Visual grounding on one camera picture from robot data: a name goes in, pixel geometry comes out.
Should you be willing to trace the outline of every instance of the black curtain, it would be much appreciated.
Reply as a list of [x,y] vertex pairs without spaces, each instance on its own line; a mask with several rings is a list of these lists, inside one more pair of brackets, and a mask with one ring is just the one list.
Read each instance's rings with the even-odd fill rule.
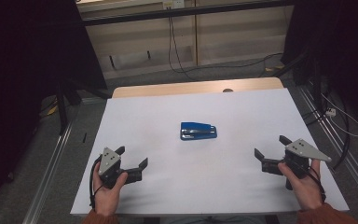
[[358,1],[295,6],[282,62],[291,62],[301,52],[307,57],[294,69],[295,82],[305,83],[316,61],[329,85],[358,112]]
[[106,88],[84,27],[38,27],[79,20],[74,0],[0,0],[0,187],[31,140],[40,102],[56,93],[58,79]]

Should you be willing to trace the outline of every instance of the wall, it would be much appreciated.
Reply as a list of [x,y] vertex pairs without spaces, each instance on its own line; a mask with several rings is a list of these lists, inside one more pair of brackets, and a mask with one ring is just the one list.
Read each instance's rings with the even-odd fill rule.
[[[185,5],[204,7],[239,2],[246,1],[186,0]],[[162,10],[161,1],[156,0],[105,0],[77,5],[84,19]],[[282,52],[292,9],[275,7],[173,18],[182,66],[263,58]],[[168,19],[91,26],[87,30],[105,78],[171,69]],[[171,62],[178,67],[173,47],[172,42]]]

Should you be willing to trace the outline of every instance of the metal frame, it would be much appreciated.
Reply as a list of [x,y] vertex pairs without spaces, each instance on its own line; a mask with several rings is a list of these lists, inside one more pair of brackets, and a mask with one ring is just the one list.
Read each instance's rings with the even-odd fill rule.
[[292,6],[295,4],[301,4],[306,2],[307,2],[306,0],[264,0],[264,1],[254,1],[254,2],[208,6],[208,7],[185,7],[185,8],[171,9],[171,10],[142,12],[142,13],[135,13],[129,15],[121,15],[121,16],[88,18],[88,19],[84,19],[83,21],[45,23],[45,24],[39,24],[37,27],[41,28],[41,27],[53,26],[54,28],[68,28],[68,27],[78,27],[78,26],[94,26],[94,25],[104,25],[104,24],[120,23],[120,22],[127,22],[127,21],[146,21],[146,20],[162,19],[162,18],[169,18],[169,17],[202,15],[202,14],[210,14],[210,13],[218,13],[218,12],[241,11],[241,10],[267,8],[267,7],[286,7],[286,6]]
[[71,106],[69,109],[71,119],[69,120],[69,124],[66,126],[66,129],[64,130],[63,134],[60,136],[60,138],[57,141],[57,145],[54,148],[53,155],[51,156],[51,159],[48,162],[48,167],[46,169],[46,172],[43,174],[42,180],[39,183],[39,186],[37,187],[36,194],[34,195],[34,198],[31,202],[28,212],[25,215],[25,218],[22,222],[24,224],[37,223],[37,220],[39,219],[40,213],[42,212],[43,205],[45,204],[45,200],[48,197],[51,184],[53,183],[53,178],[55,176],[57,167],[60,163],[62,153],[65,149],[66,142],[68,141],[69,135],[71,134],[72,126],[77,116],[79,107],[80,105]]

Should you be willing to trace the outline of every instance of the person's hand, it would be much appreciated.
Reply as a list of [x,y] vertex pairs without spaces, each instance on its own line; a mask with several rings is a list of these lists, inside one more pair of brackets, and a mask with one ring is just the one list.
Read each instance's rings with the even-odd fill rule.
[[[316,179],[319,179],[321,162],[318,160],[312,160],[310,163],[310,174]],[[309,176],[298,179],[292,170],[285,164],[279,163],[278,168],[289,179],[293,187],[298,203],[303,211],[310,209],[316,209],[322,206],[322,197],[319,186]]]
[[[97,190],[100,186],[103,185],[103,181],[98,175],[98,171],[100,169],[100,162],[97,163],[94,169],[94,174],[92,176],[93,188]],[[97,214],[103,215],[104,217],[109,217],[115,214],[118,199],[121,188],[126,183],[128,174],[122,173],[118,179],[116,184],[112,189],[108,189],[106,187],[101,187],[95,194],[95,212]]]

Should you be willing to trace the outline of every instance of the white paper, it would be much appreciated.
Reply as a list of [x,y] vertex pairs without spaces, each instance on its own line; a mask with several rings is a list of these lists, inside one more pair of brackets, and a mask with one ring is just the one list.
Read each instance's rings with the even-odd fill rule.
[[[212,124],[217,138],[182,141],[180,124]],[[124,186],[121,215],[266,214],[299,209],[284,176],[261,171],[255,148],[279,160],[279,136],[315,146],[287,89],[110,99],[71,214],[90,210],[91,165],[104,147],[126,147],[121,168],[149,164],[143,180]],[[349,210],[325,163],[326,201]]]

